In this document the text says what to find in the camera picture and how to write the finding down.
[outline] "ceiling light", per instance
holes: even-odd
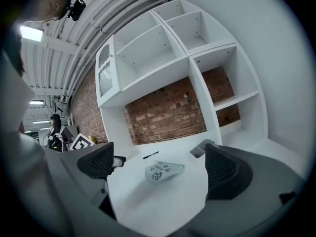
[[[34,121],[33,124],[42,124],[42,123],[49,123],[49,120],[44,120],[44,121]]]
[[[22,38],[41,42],[44,30],[21,26]]]
[[[30,102],[30,105],[43,105],[44,101],[43,100],[33,100]]]

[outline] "white ceiling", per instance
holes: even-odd
[[[95,54],[98,49],[108,37],[128,23],[124,22],[124,20],[128,19],[128,21],[131,21],[141,13],[144,13],[144,10],[158,6],[166,0],[151,0],[139,5],[136,9],[129,12],[127,16],[117,19],[106,33],[100,34],[101,29],[106,27],[107,23],[114,16],[139,0],[128,0],[119,6],[118,3],[120,1],[84,0],[86,9],[76,22],[65,17],[60,21],[51,20],[45,24],[25,24],[44,30],[42,42],[28,39],[22,40],[22,57],[26,69],[26,75],[23,76],[24,81],[36,93],[34,100],[43,100],[45,102],[44,106],[30,105],[23,118],[25,130],[38,130],[49,125],[35,125],[33,122],[49,119],[53,113],[52,100],[60,103],[64,88],[66,89],[66,94],[70,95],[67,91],[71,81],[74,85],[72,87],[72,94],[75,93],[76,87],[80,84],[88,69],[94,64]],[[104,19],[100,26],[95,27],[94,23],[104,13],[108,13],[109,11],[111,13]],[[82,51],[76,55],[78,48],[82,49]],[[63,113],[60,113],[61,116],[65,116],[68,105],[60,103],[59,106],[64,110]]]

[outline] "person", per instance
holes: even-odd
[[[51,122],[51,128],[50,128],[50,135],[49,136],[54,136],[54,134],[59,133],[61,134],[63,138],[63,151],[68,151],[67,148],[67,142],[73,142],[74,136],[71,134],[71,132],[61,125],[61,120],[60,116],[58,114],[53,114],[50,117],[50,122]]]
[[[26,6],[9,9],[4,14],[5,19],[2,20],[7,22],[5,27],[9,30],[4,39],[3,50],[20,76],[23,76],[27,70],[21,57],[20,26],[25,22],[46,23],[51,19],[60,20],[66,15],[70,3],[71,0],[29,0]]]

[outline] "white shelving unit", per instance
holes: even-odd
[[[217,67],[224,68],[234,97],[213,103],[202,73]],[[124,168],[117,170],[111,175],[109,186],[116,193],[114,204],[124,208],[122,217],[133,215],[132,218],[119,218],[122,224],[131,229],[154,236],[151,230],[161,224],[163,227],[160,229],[164,229],[161,236],[164,236],[176,230],[175,225],[179,228],[187,223],[203,207],[203,204],[194,205],[190,211],[195,213],[184,211],[176,224],[174,217],[166,218],[164,215],[158,219],[158,223],[149,220],[145,226],[139,225],[139,219],[146,217],[148,210],[157,210],[157,203],[149,201],[156,201],[158,197],[150,193],[153,197],[140,204],[136,191],[140,188],[143,194],[144,189],[151,189],[142,181],[143,167],[151,160],[144,162],[142,157],[156,151],[159,154],[155,158],[183,162],[188,169],[195,171],[195,180],[206,176],[203,173],[205,159],[196,159],[189,151],[203,139],[276,158],[304,176],[304,163],[298,154],[268,139],[263,91],[242,47],[216,19],[185,0],[158,6],[113,35],[96,55],[95,72],[97,101],[108,140],[114,142],[116,155],[127,157],[125,169],[128,172],[124,172]],[[207,131],[180,139],[134,146],[123,107],[185,77],[189,77],[192,83]],[[235,104],[238,105],[240,120],[220,127],[216,111]],[[130,181],[128,188],[116,185],[125,179]],[[205,197],[205,191],[200,187],[206,187],[207,179],[201,178],[199,181],[198,194],[194,196]],[[175,183],[170,187],[174,194],[183,196],[192,190],[191,186]],[[183,201],[179,200],[178,203],[164,195],[160,199],[171,211],[178,211],[177,206],[180,208],[183,201],[189,198],[183,197]]]

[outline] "white desk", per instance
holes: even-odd
[[[162,237],[185,225],[204,208],[207,194],[205,156],[196,159],[189,151],[205,138],[205,134],[192,137],[186,149],[181,146],[179,140],[182,139],[166,142],[170,144],[168,152],[160,151],[159,143],[143,145],[151,151],[139,153],[108,177],[111,201],[121,224],[147,236]],[[159,153],[143,159],[156,151]],[[185,169],[171,180],[155,185],[145,179],[145,168],[156,161],[183,164]]]

